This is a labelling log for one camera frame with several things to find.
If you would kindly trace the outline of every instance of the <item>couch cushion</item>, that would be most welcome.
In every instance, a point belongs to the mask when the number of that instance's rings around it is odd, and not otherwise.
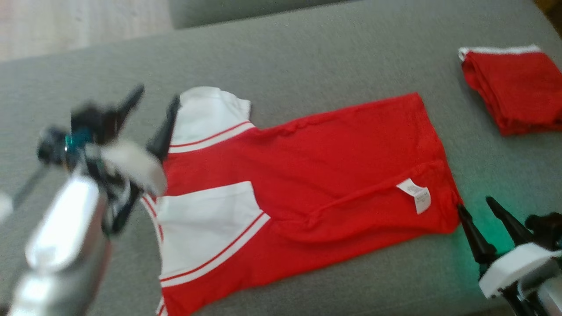
[[[168,5],[174,28],[181,29],[339,1],[345,0],[168,0]]]

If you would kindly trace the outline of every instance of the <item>gray fabric surface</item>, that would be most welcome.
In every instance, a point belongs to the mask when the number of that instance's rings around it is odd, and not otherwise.
[[[339,1],[345,0],[168,0],[168,5],[174,28],[181,29]]]
[[[14,193],[32,173],[43,126],[68,124],[84,99],[119,100],[139,82],[146,96],[124,131],[138,142],[153,133],[174,93],[198,85],[251,100],[258,127],[418,91],[476,224],[507,250],[484,197],[519,219],[560,211],[562,133],[502,138],[466,86],[456,50],[530,43],[562,65],[562,41],[532,1],[372,0],[10,62],[0,65],[0,189]],[[52,172],[0,227],[3,300],[29,231],[62,179]],[[151,315],[158,270],[153,228],[137,206],[115,240],[91,314]],[[242,291],[198,315],[462,315],[501,304],[484,299],[477,276],[458,229]]]
[[[471,313],[466,316],[515,316],[513,310],[509,306],[502,306],[494,309],[483,310],[481,312]]]

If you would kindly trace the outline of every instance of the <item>clothing label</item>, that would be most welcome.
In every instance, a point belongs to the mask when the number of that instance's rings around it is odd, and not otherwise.
[[[414,198],[416,212],[418,212],[418,214],[423,213],[431,205],[429,189],[417,186],[412,179],[408,178],[396,187]]]

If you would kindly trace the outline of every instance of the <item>floor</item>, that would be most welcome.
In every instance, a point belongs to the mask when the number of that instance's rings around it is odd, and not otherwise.
[[[172,30],[167,0],[0,0],[0,62]]]

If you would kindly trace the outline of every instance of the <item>red shirt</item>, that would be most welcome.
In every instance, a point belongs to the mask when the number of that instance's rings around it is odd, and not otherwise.
[[[204,93],[182,95],[166,195],[144,199],[162,255],[157,312],[190,314],[247,287],[458,225],[459,193],[418,94],[259,129],[246,120],[247,101],[229,105],[216,97],[225,92],[196,89]],[[212,130],[189,138],[184,118]],[[227,123],[205,124],[215,120]],[[420,214],[396,187],[407,179],[430,193]]]

